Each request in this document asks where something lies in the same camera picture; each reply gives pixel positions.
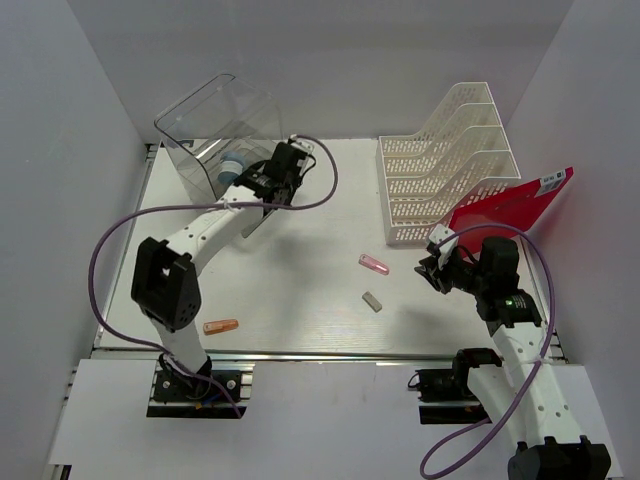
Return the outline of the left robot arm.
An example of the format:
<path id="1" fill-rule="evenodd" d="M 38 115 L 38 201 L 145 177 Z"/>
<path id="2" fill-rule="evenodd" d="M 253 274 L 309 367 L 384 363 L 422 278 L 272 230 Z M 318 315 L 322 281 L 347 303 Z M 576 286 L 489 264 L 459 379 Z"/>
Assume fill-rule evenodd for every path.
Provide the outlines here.
<path id="1" fill-rule="evenodd" d="M 138 247 L 131 297 L 155 326 L 169 364 L 180 369 L 176 384 L 188 398 L 205 396 L 212 378 L 195 325 L 202 304 L 199 276 L 237 236 L 250 235 L 280 205 L 291 204 L 308 156 L 292 140 L 278 143 L 267 160 L 246 149 L 225 152 L 218 174 L 225 191 L 217 208 Z"/>

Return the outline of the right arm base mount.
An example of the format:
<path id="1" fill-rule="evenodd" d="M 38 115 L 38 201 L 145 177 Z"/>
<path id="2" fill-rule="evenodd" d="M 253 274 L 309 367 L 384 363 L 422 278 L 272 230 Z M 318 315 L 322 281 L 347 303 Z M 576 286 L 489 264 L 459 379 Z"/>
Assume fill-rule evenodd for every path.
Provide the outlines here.
<path id="1" fill-rule="evenodd" d="M 515 396 L 501 358 L 489 348 L 461 349 L 449 368 L 419 369 L 407 388 L 418 393 L 422 425 L 498 419 Z"/>

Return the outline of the orange highlighter pen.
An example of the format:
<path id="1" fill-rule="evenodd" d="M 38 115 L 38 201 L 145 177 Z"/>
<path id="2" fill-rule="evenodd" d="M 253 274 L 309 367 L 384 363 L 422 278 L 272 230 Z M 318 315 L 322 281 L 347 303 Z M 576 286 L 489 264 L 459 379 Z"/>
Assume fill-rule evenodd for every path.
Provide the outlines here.
<path id="1" fill-rule="evenodd" d="M 239 327 L 239 322 L 236 319 L 224 319 L 205 322 L 203 324 L 203 333 L 206 336 L 220 334 L 228 331 L 235 330 Z"/>

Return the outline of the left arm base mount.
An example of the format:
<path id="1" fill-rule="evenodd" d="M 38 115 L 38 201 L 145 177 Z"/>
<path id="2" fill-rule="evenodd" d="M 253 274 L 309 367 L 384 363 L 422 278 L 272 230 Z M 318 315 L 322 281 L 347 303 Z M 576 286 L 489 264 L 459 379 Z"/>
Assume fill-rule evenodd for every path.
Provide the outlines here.
<path id="1" fill-rule="evenodd" d="M 219 387 L 196 380 L 194 389 L 177 374 L 155 363 L 147 418 L 239 420 L 251 396 L 253 370 L 250 365 L 214 363 L 211 377 Z"/>

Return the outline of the pink highlighter pen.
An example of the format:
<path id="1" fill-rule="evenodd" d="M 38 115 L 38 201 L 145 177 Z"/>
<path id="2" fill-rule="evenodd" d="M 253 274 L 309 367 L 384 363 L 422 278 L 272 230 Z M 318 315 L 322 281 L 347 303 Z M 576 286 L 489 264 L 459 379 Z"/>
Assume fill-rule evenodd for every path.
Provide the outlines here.
<path id="1" fill-rule="evenodd" d="M 387 265 L 385 265 L 380 260 L 374 257 L 371 257 L 370 255 L 367 255 L 367 254 L 360 255 L 358 259 L 358 263 L 361 266 L 381 275 L 388 275 L 390 273 L 389 267 Z"/>

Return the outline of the clear acrylic drawer organizer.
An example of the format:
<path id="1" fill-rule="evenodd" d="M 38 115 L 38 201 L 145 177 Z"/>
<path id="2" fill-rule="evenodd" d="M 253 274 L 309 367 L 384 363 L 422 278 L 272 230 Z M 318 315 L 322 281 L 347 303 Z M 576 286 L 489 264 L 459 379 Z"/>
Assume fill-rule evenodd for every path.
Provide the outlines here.
<path id="1" fill-rule="evenodd" d="M 217 180 L 225 152 L 246 158 L 243 173 L 261 173 L 283 139 L 274 97 L 231 74 L 217 75 L 174 102 L 154 126 L 194 204 L 215 203 L 233 184 Z"/>

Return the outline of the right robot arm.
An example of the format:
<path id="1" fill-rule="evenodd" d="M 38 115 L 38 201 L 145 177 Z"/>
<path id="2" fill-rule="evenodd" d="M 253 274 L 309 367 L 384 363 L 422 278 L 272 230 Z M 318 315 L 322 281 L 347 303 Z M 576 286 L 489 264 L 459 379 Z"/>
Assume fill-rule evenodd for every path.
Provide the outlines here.
<path id="1" fill-rule="evenodd" d="M 416 272 L 437 291 L 472 295 L 494 343 L 462 349 L 454 359 L 453 390 L 477 398 L 497 435 L 515 446 L 511 479 L 604 479 L 612 466 L 603 443 L 592 442 L 575 420 L 546 352 L 553 329 L 519 286 L 519 250 L 504 237 L 483 240 L 480 255 L 456 241 L 432 238 Z"/>

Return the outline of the blue white small jar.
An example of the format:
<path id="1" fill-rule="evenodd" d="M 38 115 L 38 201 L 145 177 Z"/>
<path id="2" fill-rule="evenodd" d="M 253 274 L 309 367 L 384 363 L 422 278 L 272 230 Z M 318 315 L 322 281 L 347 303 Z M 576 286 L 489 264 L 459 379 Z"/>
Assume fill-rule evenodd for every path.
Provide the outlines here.
<path id="1" fill-rule="evenodd" d="M 221 156 L 217 180 L 221 185 L 231 185 L 246 169 L 247 160 L 239 152 L 227 151 Z"/>

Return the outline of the beige eraser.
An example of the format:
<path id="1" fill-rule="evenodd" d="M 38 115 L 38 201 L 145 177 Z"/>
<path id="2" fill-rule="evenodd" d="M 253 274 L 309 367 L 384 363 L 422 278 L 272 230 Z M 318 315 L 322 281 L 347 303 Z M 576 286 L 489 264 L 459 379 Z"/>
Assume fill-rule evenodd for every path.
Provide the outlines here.
<path id="1" fill-rule="evenodd" d="M 382 304 L 380 301 L 369 291 L 362 294 L 362 300 L 374 311 L 380 312 L 382 310 Z"/>

